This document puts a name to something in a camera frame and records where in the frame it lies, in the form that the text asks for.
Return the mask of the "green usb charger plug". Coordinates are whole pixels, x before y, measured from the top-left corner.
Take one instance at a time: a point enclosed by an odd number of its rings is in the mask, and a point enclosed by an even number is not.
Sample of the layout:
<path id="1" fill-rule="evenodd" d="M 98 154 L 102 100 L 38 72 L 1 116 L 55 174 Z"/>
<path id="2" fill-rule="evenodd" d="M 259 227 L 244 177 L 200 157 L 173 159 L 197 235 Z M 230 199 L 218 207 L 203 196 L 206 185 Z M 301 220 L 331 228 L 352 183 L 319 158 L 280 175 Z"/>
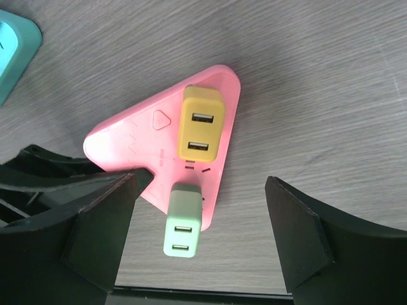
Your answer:
<path id="1" fill-rule="evenodd" d="M 170 192 L 163 252 L 170 257 L 194 257 L 202 227 L 202 193 L 196 185 L 176 183 Z"/>

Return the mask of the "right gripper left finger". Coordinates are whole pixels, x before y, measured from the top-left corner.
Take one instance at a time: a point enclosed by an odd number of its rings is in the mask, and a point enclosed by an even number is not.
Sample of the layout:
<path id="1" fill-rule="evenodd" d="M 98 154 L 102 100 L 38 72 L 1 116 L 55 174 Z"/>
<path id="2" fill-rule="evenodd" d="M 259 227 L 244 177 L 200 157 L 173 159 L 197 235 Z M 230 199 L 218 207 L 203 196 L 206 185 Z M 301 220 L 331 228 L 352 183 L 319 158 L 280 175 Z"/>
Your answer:
<path id="1" fill-rule="evenodd" d="M 114 290 L 137 176 L 1 229 L 2 304 L 104 304 Z"/>

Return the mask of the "yellow usb charger plug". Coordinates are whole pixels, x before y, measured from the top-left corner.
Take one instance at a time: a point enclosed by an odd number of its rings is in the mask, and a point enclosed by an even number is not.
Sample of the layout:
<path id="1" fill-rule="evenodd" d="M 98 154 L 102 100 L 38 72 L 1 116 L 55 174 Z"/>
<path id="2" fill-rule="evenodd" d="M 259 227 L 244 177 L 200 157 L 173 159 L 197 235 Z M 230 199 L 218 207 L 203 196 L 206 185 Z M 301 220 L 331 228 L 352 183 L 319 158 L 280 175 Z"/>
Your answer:
<path id="1" fill-rule="evenodd" d="M 181 159 L 210 163 L 217 157 L 226 107 L 218 90 L 187 86 L 179 118 L 177 153 Z"/>

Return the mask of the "pink triangular power socket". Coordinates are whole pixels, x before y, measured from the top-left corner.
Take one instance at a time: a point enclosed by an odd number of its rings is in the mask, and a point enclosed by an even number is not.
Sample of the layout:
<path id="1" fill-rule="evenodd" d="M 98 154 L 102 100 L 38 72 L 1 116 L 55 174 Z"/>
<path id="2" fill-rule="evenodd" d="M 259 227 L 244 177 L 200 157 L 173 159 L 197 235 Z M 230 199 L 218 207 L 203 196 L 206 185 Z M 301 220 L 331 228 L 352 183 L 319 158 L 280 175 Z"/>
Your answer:
<path id="1" fill-rule="evenodd" d="M 84 139 L 86 157 L 107 172 L 147 168 L 142 197 L 166 212 L 176 183 L 200 187 L 202 228 L 216 206 L 241 85 L 214 65 L 99 123 Z"/>

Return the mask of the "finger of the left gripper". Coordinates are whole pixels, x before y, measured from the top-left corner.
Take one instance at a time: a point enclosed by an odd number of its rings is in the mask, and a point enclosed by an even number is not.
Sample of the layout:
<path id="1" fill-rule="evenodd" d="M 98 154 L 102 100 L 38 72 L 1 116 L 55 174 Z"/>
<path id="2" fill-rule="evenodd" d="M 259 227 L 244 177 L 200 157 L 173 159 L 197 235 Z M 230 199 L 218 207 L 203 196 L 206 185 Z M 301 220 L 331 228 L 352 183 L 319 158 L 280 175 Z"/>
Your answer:
<path id="1" fill-rule="evenodd" d="M 1 164 L 1 226 L 47 212 L 66 202 L 64 191 L 137 177 L 136 196 L 153 181 L 146 168 L 106 172 L 87 158 L 72 158 L 31 144 Z"/>

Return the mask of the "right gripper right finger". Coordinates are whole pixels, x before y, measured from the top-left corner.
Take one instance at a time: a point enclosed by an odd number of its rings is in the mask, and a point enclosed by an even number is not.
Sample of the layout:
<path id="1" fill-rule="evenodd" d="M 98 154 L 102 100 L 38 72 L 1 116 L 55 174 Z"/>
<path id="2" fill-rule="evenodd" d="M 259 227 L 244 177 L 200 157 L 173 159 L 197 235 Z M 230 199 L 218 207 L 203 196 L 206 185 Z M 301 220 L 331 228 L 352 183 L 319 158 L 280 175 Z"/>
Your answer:
<path id="1" fill-rule="evenodd" d="M 319 201 L 278 177 L 266 202 L 295 304 L 405 304 L 406 232 Z"/>

